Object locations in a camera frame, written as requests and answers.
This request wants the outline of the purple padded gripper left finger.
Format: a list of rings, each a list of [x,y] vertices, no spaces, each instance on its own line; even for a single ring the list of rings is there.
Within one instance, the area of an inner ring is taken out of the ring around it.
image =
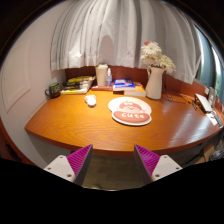
[[[92,155],[93,146],[87,145],[68,156],[59,155],[44,170],[81,186]]]

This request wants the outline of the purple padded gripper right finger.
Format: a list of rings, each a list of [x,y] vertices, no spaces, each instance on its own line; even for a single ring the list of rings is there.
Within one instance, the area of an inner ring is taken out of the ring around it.
[[[182,169],[168,155],[159,156],[137,144],[134,145],[134,157],[145,185]]]

